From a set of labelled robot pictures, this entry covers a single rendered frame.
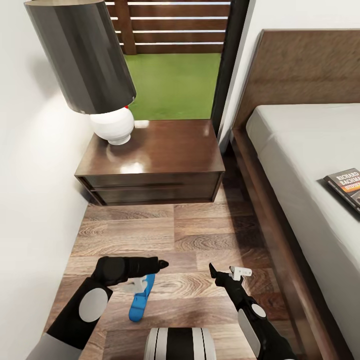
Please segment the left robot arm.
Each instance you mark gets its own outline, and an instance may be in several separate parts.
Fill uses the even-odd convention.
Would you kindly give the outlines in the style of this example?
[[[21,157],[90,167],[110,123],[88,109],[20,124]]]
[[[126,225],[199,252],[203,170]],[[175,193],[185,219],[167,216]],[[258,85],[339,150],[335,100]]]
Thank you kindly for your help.
[[[123,287],[125,293],[143,292],[147,275],[168,265],[157,256],[100,257],[94,272],[82,282],[25,360],[79,360],[114,292],[108,287],[134,279]]]

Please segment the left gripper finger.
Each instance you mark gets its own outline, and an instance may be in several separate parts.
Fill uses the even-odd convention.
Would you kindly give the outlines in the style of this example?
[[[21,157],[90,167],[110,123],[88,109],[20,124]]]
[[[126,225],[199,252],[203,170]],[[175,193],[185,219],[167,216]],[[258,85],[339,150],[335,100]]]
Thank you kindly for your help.
[[[169,265],[169,263],[163,259],[158,260],[158,271],[161,269],[166,268]]]

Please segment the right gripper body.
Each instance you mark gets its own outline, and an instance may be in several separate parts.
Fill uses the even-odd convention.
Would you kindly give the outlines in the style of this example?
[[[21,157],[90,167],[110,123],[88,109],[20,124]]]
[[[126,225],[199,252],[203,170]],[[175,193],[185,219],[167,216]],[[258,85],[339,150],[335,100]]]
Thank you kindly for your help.
[[[240,280],[233,280],[233,278],[229,275],[230,273],[224,273],[220,271],[218,272],[219,273],[217,275],[217,278],[212,278],[212,277],[211,278],[216,279],[215,285],[217,287],[223,287],[226,289],[226,292],[230,298],[236,290],[244,289],[242,286],[242,282],[244,279],[242,275],[240,276]]]

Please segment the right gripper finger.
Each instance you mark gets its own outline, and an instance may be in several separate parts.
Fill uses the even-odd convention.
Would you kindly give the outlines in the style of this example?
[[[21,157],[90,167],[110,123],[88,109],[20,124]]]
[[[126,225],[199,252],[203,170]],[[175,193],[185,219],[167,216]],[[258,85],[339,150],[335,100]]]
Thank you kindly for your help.
[[[217,275],[219,272],[214,268],[214,266],[210,263],[209,264],[209,270],[212,278],[217,278]]]

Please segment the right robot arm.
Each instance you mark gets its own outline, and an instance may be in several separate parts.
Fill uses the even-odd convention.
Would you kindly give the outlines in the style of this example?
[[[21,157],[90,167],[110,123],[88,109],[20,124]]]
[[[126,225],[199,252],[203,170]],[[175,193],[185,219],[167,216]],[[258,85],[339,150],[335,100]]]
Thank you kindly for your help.
[[[216,279],[215,285],[225,288],[235,305],[239,326],[257,360],[299,360],[290,343],[268,321],[266,312],[244,290],[242,276],[251,277],[252,270],[233,265],[230,267],[232,273],[224,273],[211,263],[209,270],[211,278]]]

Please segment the hardback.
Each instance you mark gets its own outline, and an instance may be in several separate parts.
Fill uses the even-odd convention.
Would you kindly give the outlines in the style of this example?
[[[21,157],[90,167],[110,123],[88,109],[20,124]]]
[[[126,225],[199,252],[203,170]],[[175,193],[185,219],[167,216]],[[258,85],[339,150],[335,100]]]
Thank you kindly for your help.
[[[360,171],[355,167],[323,178],[360,213]]]

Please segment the sandal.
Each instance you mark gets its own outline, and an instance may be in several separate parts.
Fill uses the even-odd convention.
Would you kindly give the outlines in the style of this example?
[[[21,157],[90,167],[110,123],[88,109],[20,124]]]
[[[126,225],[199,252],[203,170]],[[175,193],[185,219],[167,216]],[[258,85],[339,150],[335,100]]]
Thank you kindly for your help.
[[[143,292],[134,295],[134,300],[129,311],[129,319],[133,322],[142,320],[150,292],[155,283],[155,275],[155,273],[147,274],[146,279],[144,279],[147,281],[147,286],[143,289]]]

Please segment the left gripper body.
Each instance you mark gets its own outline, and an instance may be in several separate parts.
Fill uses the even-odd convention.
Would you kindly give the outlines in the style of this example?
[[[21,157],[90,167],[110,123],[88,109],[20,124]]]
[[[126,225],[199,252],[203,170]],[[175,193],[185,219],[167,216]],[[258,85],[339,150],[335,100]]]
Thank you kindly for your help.
[[[138,270],[136,274],[132,277],[139,278],[146,275],[156,274],[158,273],[158,257],[138,257],[134,256],[134,259],[137,260]]]

